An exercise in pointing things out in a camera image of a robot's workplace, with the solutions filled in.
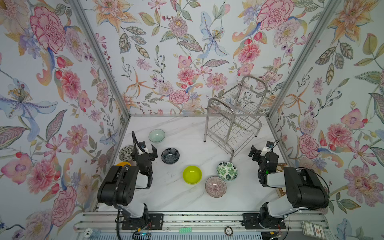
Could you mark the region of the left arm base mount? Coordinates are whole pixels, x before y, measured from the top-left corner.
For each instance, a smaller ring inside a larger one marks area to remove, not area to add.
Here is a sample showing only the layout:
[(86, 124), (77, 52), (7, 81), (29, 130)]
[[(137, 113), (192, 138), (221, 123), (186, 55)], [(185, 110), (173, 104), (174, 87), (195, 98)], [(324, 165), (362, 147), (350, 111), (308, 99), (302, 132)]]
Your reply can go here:
[(150, 224), (148, 226), (150, 230), (162, 230), (163, 223), (164, 223), (164, 214), (148, 214), (138, 219), (124, 218), (121, 229), (122, 230), (138, 230), (138, 229), (143, 229), (145, 226)]

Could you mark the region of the silver wire dish rack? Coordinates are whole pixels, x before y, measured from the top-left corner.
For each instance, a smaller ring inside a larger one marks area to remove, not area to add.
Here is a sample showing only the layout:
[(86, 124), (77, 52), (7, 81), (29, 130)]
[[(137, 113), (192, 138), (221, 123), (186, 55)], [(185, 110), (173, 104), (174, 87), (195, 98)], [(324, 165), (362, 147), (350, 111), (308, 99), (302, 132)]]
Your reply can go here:
[(231, 89), (208, 100), (203, 141), (210, 139), (229, 154), (229, 161), (259, 135), (261, 118), (267, 110), (268, 86), (253, 76), (245, 76)]

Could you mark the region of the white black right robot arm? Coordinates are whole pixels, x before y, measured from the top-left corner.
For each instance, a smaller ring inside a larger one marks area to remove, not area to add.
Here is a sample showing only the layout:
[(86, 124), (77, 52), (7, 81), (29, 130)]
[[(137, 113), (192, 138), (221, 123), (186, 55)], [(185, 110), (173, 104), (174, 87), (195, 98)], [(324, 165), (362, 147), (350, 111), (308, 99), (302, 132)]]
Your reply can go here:
[(303, 167), (285, 167), (282, 172), (278, 172), (279, 156), (273, 148), (272, 142), (267, 142), (262, 150), (252, 146), (249, 152), (249, 157), (259, 166), (259, 183), (263, 187), (286, 189), (284, 196), (262, 205), (258, 222), (271, 225), (300, 210), (326, 208), (329, 195), (320, 181), (321, 177), (313, 170)]

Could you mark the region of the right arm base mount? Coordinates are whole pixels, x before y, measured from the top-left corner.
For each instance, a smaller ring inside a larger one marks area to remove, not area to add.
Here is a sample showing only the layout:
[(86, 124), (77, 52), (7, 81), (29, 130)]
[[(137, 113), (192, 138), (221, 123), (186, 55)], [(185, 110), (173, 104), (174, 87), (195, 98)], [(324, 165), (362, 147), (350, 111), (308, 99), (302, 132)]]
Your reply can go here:
[(244, 213), (242, 217), (241, 224), (246, 230), (284, 230), (287, 228), (284, 219), (273, 218), (269, 215), (260, 217), (259, 213)]

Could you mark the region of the green leaf pattern bowl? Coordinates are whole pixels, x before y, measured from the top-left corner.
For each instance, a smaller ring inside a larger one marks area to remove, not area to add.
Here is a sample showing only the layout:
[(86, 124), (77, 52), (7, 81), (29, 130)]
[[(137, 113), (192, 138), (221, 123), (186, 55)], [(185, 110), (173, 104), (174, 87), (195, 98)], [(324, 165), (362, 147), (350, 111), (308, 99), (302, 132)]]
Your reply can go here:
[(217, 174), (224, 181), (233, 181), (238, 176), (238, 169), (232, 162), (221, 162), (217, 166)]

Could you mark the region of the lime green plastic bowl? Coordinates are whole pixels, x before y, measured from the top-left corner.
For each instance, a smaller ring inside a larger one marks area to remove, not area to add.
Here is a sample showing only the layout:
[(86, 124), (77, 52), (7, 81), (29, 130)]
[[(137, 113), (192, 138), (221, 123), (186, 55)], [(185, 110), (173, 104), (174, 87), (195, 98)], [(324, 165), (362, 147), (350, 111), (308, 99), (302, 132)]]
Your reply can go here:
[(197, 166), (188, 166), (183, 171), (183, 179), (189, 185), (198, 184), (203, 178), (201, 169)]

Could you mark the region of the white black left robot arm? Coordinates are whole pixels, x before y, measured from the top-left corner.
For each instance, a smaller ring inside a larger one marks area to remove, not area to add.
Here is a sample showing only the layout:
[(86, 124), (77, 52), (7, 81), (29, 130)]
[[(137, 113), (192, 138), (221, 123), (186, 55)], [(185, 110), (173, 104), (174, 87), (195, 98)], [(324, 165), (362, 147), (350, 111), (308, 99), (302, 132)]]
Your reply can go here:
[(99, 187), (97, 199), (99, 203), (114, 207), (126, 218), (142, 219), (148, 211), (145, 203), (135, 200), (135, 190), (149, 189), (153, 181), (152, 162), (158, 157), (155, 146), (152, 152), (147, 148), (141, 150), (143, 142), (135, 146), (133, 161), (135, 166), (112, 166)]

